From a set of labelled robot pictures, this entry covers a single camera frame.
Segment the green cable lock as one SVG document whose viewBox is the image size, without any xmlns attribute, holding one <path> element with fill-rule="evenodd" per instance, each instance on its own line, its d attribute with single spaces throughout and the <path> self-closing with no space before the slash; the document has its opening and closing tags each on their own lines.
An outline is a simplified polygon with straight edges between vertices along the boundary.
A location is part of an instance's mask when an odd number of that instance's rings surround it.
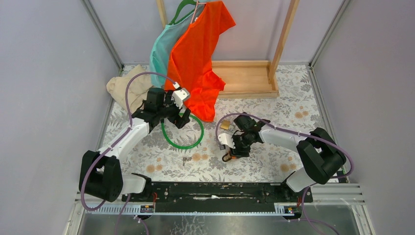
<svg viewBox="0 0 415 235">
<path fill-rule="evenodd" d="M 201 120 L 199 120 L 196 116 L 194 116 L 194 115 L 189 115 L 189 117 L 190 118 L 192 118 L 192 119 L 194 119 L 198 124 L 199 124 L 199 126 L 200 126 L 200 129 L 201 129 L 201 134 L 200 134 L 200 136 L 199 136 L 199 138 L 195 141 L 195 143 L 192 143 L 191 145 L 187 145 L 187 146 L 182 146 L 182 145 L 177 145 L 176 143 L 174 143 L 169 137 L 168 137 L 168 135 L 167 135 L 167 133 L 166 133 L 166 130 L 165 130 L 165 127 L 164 127 L 164 121 L 161 121 L 161 130 L 162 130 L 162 134 L 163 134 L 163 136 L 164 136 L 164 138 L 165 138 L 165 140 L 171 145 L 171 146 L 173 146 L 173 147 L 175 147 L 175 148 L 177 148 L 177 149 L 184 149 L 184 150 L 187 150 L 187 149 L 192 149 L 192 148 L 195 148 L 195 147 L 197 147 L 200 143 L 201 143 L 201 141 L 202 141 L 202 139 L 203 139 L 203 137 L 204 137 L 204 134 L 205 134 L 205 131 L 204 131 L 204 126 L 203 126 L 203 124 L 202 124 L 202 121 Z"/>
</svg>

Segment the brass padlock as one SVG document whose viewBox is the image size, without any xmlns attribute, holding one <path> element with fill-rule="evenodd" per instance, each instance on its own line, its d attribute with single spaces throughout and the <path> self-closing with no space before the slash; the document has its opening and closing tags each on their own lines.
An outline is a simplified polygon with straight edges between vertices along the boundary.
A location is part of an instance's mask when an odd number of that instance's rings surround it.
<svg viewBox="0 0 415 235">
<path fill-rule="evenodd" d="M 223 120 L 220 124 L 220 128 L 231 131 L 235 129 L 235 126 L 230 120 Z"/>
</svg>

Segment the silver cable lock keys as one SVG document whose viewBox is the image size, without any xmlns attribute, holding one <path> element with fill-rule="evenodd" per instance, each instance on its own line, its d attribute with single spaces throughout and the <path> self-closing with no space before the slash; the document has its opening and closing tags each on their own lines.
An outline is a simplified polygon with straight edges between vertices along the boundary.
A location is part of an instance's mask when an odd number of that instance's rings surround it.
<svg viewBox="0 0 415 235">
<path fill-rule="evenodd" d="M 182 159 L 183 164 L 182 165 L 185 166 L 185 163 L 190 162 L 190 161 L 192 161 L 191 157 L 183 157 L 183 159 Z"/>
</svg>

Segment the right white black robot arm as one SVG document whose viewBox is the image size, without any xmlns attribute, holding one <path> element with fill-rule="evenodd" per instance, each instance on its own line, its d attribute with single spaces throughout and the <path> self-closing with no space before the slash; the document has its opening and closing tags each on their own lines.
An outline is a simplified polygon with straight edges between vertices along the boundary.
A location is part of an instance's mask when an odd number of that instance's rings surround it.
<svg viewBox="0 0 415 235">
<path fill-rule="evenodd" d="M 280 189 L 285 201 L 294 201 L 308 186 L 326 184 L 346 163 L 345 153 L 322 128 L 301 133 L 246 113 L 235 118 L 234 124 L 239 134 L 217 135 L 221 148 L 228 147 L 233 159 L 248 157 L 254 143 L 273 144 L 298 153 L 302 168 L 289 175 Z"/>
</svg>

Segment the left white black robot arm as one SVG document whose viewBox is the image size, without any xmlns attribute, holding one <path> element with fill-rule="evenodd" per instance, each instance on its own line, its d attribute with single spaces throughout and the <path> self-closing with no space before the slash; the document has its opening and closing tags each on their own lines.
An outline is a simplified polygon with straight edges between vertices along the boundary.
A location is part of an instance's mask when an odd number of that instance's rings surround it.
<svg viewBox="0 0 415 235">
<path fill-rule="evenodd" d="M 178 129 L 190 121 L 190 110 L 181 114 L 184 101 L 190 97 L 185 88 L 164 91 L 151 88 L 142 105 L 131 115 L 124 129 L 107 147 L 88 150 L 82 157 L 79 190 L 113 202 L 120 195 L 133 194 L 138 200 L 151 197 L 151 179 L 142 174 L 124 174 L 121 164 L 132 149 L 164 119 Z"/>
</svg>

